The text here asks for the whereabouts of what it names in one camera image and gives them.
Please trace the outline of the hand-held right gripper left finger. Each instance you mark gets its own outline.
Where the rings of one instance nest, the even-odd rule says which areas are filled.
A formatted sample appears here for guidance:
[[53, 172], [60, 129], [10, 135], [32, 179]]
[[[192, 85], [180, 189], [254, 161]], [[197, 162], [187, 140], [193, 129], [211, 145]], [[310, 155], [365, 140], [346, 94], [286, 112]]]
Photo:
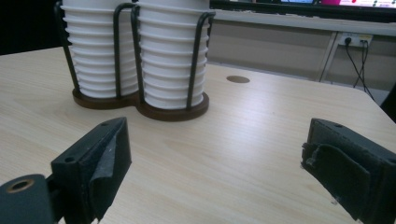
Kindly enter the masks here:
[[51, 162], [67, 224], [105, 216], [132, 164], [127, 118], [104, 121]]

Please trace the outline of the beige desk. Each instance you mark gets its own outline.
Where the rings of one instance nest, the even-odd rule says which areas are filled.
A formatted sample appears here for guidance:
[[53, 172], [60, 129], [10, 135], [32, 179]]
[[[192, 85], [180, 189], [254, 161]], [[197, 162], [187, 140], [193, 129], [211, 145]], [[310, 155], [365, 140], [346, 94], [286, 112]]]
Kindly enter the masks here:
[[[342, 33], [372, 35], [368, 46], [341, 46]], [[315, 81], [396, 84], [396, 22], [379, 23], [217, 10], [209, 61]]]

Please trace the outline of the black wire cup holder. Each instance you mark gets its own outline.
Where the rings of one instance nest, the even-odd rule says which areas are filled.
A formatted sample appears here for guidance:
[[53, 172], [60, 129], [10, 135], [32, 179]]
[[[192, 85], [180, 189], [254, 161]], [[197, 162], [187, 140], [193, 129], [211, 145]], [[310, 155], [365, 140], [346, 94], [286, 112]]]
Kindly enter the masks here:
[[[195, 84], [196, 69], [198, 65], [198, 51], [199, 44], [202, 39], [202, 31], [205, 22], [212, 25], [213, 18], [216, 13], [214, 11], [204, 12], [198, 19], [195, 25], [195, 38], [193, 45], [193, 52], [191, 56], [191, 71], [189, 75], [189, 85], [187, 89], [186, 105], [181, 109], [161, 109], [149, 105], [145, 100], [144, 95], [144, 84], [143, 84], [143, 73], [142, 73], [142, 58], [140, 56], [141, 48], [138, 44], [138, 15], [140, 6], [136, 3], [122, 3], [119, 4], [115, 9], [111, 10], [112, 27], [114, 32], [113, 42], [115, 44], [115, 87], [116, 96], [107, 99], [96, 99], [84, 95], [80, 92], [80, 86], [78, 84], [78, 78], [75, 66], [72, 63], [72, 56], [68, 47], [68, 41], [66, 37], [66, 30], [63, 24], [63, 17], [61, 14], [63, 0], [58, 0], [53, 8], [56, 16], [56, 23], [58, 26], [58, 33], [64, 49], [64, 55], [69, 67], [69, 72], [73, 80], [74, 89], [72, 91], [74, 101], [83, 107], [89, 109], [116, 109], [123, 108], [126, 106], [135, 106], [137, 111], [145, 117], [150, 119], [162, 120], [162, 121], [184, 121], [195, 119], [202, 116], [209, 108], [209, 97], [203, 92], [203, 100], [198, 105], [192, 105], [193, 86]], [[131, 9], [130, 19], [132, 23], [132, 34], [134, 41], [134, 56], [137, 59], [137, 82], [138, 92], [131, 93], [129, 95], [122, 96], [120, 91], [120, 13], [125, 9]]]

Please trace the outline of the dark monitor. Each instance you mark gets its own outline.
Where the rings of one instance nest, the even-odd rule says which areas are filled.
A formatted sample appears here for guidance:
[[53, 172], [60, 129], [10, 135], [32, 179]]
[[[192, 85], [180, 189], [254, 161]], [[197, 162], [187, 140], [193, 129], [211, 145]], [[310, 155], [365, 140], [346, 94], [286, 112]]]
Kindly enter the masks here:
[[292, 0], [209, 0], [210, 7], [229, 11], [251, 11], [261, 14], [298, 15], [308, 18], [396, 22], [396, 8], [322, 5], [322, 0], [297, 3]]

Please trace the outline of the stack of white paper cups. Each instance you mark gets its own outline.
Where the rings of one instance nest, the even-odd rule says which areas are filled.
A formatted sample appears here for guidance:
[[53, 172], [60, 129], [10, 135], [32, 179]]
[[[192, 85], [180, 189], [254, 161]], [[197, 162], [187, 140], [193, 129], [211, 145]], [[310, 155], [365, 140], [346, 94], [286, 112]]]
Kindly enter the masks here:
[[204, 100], [207, 30], [194, 45], [199, 18], [209, 0], [139, 0], [139, 34], [147, 104], [183, 109]]
[[114, 44], [114, 12], [116, 7], [130, 1], [62, 0], [79, 90], [88, 97], [113, 98], [138, 90], [128, 8], [119, 14], [118, 55]]

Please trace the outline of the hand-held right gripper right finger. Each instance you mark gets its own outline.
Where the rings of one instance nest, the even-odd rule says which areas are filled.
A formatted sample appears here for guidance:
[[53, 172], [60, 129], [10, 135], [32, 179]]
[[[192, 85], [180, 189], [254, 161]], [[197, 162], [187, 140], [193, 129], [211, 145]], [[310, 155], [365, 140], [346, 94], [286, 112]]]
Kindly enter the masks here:
[[396, 222], [396, 153], [325, 119], [312, 119], [303, 168], [363, 224]]

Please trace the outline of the white wall socket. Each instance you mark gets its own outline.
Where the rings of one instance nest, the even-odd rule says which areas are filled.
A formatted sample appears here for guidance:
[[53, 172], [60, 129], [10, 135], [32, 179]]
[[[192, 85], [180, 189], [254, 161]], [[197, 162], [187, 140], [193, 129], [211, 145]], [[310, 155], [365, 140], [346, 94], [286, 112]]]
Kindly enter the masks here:
[[341, 46], [349, 45], [350, 47], [364, 47], [370, 45], [373, 39], [372, 35], [355, 34], [355, 33], [342, 33], [339, 40]]

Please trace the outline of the dark curtain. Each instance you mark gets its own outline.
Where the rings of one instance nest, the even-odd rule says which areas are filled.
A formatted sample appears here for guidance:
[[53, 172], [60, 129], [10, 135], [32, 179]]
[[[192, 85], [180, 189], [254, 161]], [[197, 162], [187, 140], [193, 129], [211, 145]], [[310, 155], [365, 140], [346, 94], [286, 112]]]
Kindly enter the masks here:
[[0, 56], [60, 47], [58, 0], [0, 0]]

